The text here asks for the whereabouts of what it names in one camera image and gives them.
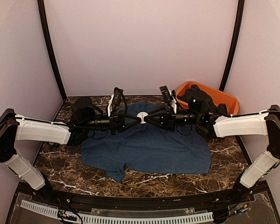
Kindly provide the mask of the blue t-shirt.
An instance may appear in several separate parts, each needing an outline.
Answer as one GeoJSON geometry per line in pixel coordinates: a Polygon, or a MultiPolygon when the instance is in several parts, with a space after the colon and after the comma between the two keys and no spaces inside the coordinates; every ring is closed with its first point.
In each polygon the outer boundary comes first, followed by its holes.
{"type": "Polygon", "coordinates": [[[116,182],[123,181],[126,168],[158,174],[207,174],[212,163],[210,148],[194,125],[171,132],[148,123],[115,135],[90,133],[81,145],[81,160],[116,182]]]}

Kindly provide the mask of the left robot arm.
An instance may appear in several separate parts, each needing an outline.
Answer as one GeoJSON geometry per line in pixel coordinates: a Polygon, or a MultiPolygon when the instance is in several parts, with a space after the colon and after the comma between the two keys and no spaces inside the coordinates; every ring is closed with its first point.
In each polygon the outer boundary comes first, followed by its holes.
{"type": "Polygon", "coordinates": [[[122,97],[112,95],[103,112],[92,103],[90,97],[79,98],[71,105],[71,123],[27,118],[6,109],[0,117],[0,163],[5,164],[27,182],[46,203],[56,200],[56,192],[46,186],[44,175],[25,159],[15,147],[16,141],[31,140],[77,146],[88,138],[90,131],[123,132],[142,119],[131,115],[127,109],[116,111],[122,97]]]}

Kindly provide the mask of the round yellow grey brooch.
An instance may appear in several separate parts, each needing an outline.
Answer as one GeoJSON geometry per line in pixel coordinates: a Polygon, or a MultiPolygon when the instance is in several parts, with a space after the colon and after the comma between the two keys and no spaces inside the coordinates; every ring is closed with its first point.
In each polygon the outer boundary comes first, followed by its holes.
{"type": "Polygon", "coordinates": [[[146,121],[144,120],[144,118],[145,118],[147,115],[148,115],[147,112],[139,112],[139,113],[137,114],[137,117],[141,119],[141,122],[140,122],[141,124],[145,124],[145,123],[146,123],[146,121]]]}

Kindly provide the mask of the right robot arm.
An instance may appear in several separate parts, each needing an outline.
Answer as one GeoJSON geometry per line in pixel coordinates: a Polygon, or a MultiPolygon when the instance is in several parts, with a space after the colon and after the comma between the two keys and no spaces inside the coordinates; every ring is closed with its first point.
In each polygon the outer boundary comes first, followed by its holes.
{"type": "Polygon", "coordinates": [[[182,97],[188,109],[178,109],[175,98],[163,86],[165,105],[147,116],[144,121],[163,130],[174,131],[176,126],[194,125],[195,131],[206,139],[239,135],[263,135],[269,144],[262,154],[240,176],[229,199],[238,203],[261,177],[280,163],[280,107],[250,114],[229,115],[224,104],[215,106],[210,95],[193,86],[182,97]]]}

